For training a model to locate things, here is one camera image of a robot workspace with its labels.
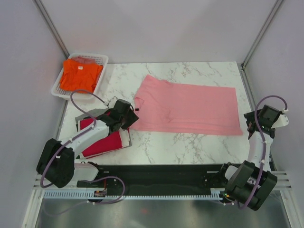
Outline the pink t shirt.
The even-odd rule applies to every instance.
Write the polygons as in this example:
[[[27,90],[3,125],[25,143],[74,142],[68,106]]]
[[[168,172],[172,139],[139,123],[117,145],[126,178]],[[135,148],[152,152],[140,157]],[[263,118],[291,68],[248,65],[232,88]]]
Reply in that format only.
[[[134,96],[136,131],[242,135],[236,90],[171,83],[147,75]]]

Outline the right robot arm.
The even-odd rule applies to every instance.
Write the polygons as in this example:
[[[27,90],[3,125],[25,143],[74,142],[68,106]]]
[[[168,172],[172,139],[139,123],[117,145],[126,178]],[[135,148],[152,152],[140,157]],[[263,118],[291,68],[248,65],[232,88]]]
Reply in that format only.
[[[218,174],[218,183],[225,187],[225,197],[230,196],[237,203],[258,210],[277,184],[277,177],[271,173],[270,147],[275,138],[272,127],[281,111],[264,105],[262,109],[244,114],[247,124],[249,155],[237,167],[224,164]]]

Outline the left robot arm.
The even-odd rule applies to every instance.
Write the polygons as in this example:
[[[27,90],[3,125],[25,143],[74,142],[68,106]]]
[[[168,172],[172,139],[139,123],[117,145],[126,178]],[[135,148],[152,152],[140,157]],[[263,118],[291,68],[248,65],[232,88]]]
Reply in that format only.
[[[139,117],[133,106],[118,99],[113,108],[109,108],[93,122],[79,131],[77,135],[65,141],[54,138],[48,140],[43,148],[36,171],[41,175],[40,186],[58,188],[66,186],[75,173],[75,158],[99,140],[107,138],[120,129],[127,130]]]

